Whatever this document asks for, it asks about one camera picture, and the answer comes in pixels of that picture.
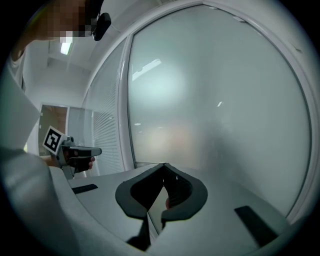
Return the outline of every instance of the ceiling light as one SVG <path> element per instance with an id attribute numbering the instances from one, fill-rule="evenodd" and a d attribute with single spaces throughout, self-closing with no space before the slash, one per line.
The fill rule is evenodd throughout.
<path id="1" fill-rule="evenodd" d="M 68 55 L 71 43 L 70 42 L 63 42 L 61 45 L 61 53 L 64 55 Z"/>

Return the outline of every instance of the handheld device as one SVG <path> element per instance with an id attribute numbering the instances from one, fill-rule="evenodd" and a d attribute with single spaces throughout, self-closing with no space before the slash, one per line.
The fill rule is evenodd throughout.
<path id="1" fill-rule="evenodd" d="M 49 127 L 42 145 L 56 157 L 59 167 L 74 167 L 75 174 L 88 170 L 91 158 L 102 153 L 99 147 L 76 146 L 72 136 L 66 136 L 52 126 Z"/>

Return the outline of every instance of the glass enclosure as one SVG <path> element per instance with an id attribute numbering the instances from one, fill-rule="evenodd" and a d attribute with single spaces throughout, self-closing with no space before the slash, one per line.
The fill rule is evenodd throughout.
<path id="1" fill-rule="evenodd" d="M 84 141 L 88 147 L 102 149 L 96 157 L 94 175 L 124 171 L 119 146 L 118 83 L 125 42 L 120 43 L 96 74 L 83 102 Z"/>
<path id="2" fill-rule="evenodd" d="M 286 60 L 248 23 L 201 5 L 140 30 L 128 110 L 136 162 L 223 172 L 290 211 L 308 167 L 308 110 Z"/>

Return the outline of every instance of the doorway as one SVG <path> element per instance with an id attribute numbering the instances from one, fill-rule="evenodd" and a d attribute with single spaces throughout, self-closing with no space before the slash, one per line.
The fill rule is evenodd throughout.
<path id="1" fill-rule="evenodd" d="M 49 156 L 50 152 L 43 147 L 43 141 L 50 126 L 66 134 L 68 108 L 64 106 L 42 105 L 38 131 L 39 156 Z"/>

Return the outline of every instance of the black rectangular slot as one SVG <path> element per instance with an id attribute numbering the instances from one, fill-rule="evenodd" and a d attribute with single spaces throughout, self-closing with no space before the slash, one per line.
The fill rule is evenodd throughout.
<path id="1" fill-rule="evenodd" d="M 87 192 L 90 190 L 95 190 L 97 188 L 98 187 L 95 184 L 90 184 L 90 185 L 85 185 L 85 186 L 77 186 L 77 187 L 72 188 L 72 190 L 75 194 L 79 194 L 79 193 Z"/>
<path id="2" fill-rule="evenodd" d="M 260 247 L 269 244 L 278 237 L 249 206 L 239 207 L 234 211 Z"/>

